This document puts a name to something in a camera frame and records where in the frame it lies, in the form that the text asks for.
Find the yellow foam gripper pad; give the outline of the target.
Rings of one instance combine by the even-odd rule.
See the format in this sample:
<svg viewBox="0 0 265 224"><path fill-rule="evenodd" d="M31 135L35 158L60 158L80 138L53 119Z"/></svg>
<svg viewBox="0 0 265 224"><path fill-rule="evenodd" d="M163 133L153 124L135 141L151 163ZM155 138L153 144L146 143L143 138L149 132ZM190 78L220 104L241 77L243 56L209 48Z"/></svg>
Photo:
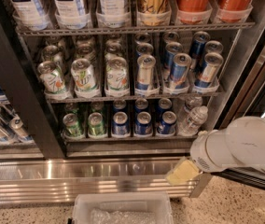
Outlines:
<svg viewBox="0 0 265 224"><path fill-rule="evenodd" d="M182 158L177 165L170 170L165 179L172 186L182 185L200 174L200 169L192 160Z"/></svg>

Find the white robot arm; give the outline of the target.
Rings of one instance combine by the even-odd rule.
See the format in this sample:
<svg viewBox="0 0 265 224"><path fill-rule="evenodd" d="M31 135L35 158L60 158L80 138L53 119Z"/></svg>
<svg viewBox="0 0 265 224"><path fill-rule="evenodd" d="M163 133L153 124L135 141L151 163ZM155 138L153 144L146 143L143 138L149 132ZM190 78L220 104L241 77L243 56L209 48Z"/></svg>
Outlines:
<svg viewBox="0 0 265 224"><path fill-rule="evenodd" d="M225 129L202 132L192 142L190 158L183 157L165 179L178 186L201 172L251 167L265 173L265 118L241 117Z"/></svg>

